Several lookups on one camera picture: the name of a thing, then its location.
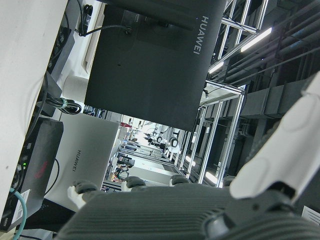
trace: cable tie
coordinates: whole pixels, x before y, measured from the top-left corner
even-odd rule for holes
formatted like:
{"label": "cable tie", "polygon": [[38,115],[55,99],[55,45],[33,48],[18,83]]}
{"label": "cable tie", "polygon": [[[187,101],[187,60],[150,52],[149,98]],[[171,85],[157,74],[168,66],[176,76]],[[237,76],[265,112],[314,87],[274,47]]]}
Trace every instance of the cable tie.
{"label": "cable tie", "polygon": [[62,106],[57,106],[57,107],[56,107],[57,109],[65,109],[66,106],[68,105],[67,99],[65,99],[65,98],[63,98],[63,97],[61,97],[61,99],[62,99],[62,101],[63,101],[63,104],[62,104]]}

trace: black monitor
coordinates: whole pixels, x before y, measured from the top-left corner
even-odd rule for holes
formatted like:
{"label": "black monitor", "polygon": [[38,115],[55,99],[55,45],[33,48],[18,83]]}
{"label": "black monitor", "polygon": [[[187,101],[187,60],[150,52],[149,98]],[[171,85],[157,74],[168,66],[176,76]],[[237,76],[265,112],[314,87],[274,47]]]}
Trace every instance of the black monitor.
{"label": "black monitor", "polygon": [[104,0],[85,104],[192,131],[225,0]]}

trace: blue cable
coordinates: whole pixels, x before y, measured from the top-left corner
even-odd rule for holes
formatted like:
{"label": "blue cable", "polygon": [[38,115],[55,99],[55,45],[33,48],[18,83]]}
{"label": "blue cable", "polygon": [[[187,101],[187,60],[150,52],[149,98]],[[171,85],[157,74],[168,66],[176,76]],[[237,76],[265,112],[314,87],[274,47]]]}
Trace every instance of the blue cable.
{"label": "blue cable", "polygon": [[[10,193],[12,193],[15,189],[10,187]],[[13,236],[13,240],[18,240],[18,238],[20,237],[20,234],[22,233],[26,221],[27,221],[27,205],[26,202],[24,200],[24,198],[21,196],[21,194],[19,192],[15,192],[14,195],[19,199],[19,201],[21,202],[22,205],[22,209],[23,209],[23,213],[22,213],[22,222],[20,224],[20,227],[18,229],[18,231],[16,232],[16,234]]]}

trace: fluorescent light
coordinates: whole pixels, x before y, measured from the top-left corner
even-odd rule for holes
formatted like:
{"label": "fluorescent light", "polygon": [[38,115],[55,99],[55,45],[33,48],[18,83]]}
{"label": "fluorescent light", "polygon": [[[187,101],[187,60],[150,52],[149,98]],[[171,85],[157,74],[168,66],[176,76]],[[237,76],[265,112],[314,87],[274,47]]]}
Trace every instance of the fluorescent light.
{"label": "fluorescent light", "polygon": [[206,172],[205,173],[205,177],[207,178],[207,179],[209,179],[211,182],[213,182],[214,184],[217,184],[217,182],[218,182],[218,178],[216,178],[216,176],[213,176],[210,172]]}
{"label": "fluorescent light", "polygon": [[[191,162],[191,158],[190,158],[189,156],[186,156],[186,157],[185,157],[185,160],[186,160],[188,163]],[[193,161],[193,162],[192,162],[192,167],[194,167],[194,166],[196,166],[196,163]]]}
{"label": "fluorescent light", "polygon": [[224,61],[220,62],[219,64],[215,65],[213,68],[209,69],[209,74],[212,74],[214,71],[218,70],[224,65]]}
{"label": "fluorescent light", "polygon": [[263,33],[259,34],[257,37],[255,37],[253,40],[251,40],[250,42],[248,42],[246,45],[244,45],[241,48],[241,52],[244,52],[245,50],[247,50],[248,48],[252,47],[253,45],[255,45],[257,42],[259,42],[260,40],[264,39],[266,36],[268,36],[272,31],[272,27],[270,27],[269,29],[267,29],[266,31],[264,31]]}

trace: ventilation grille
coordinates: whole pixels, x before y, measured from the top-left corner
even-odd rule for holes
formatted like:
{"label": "ventilation grille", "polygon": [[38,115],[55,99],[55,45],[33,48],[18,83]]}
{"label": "ventilation grille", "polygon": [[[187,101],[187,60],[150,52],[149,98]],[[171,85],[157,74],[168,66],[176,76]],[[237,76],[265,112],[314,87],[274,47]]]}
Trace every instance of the ventilation grille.
{"label": "ventilation grille", "polygon": [[316,224],[318,227],[320,227],[320,213],[312,210],[311,208],[304,206],[303,207],[303,212],[302,212],[302,217],[304,219],[307,219],[314,224]]}

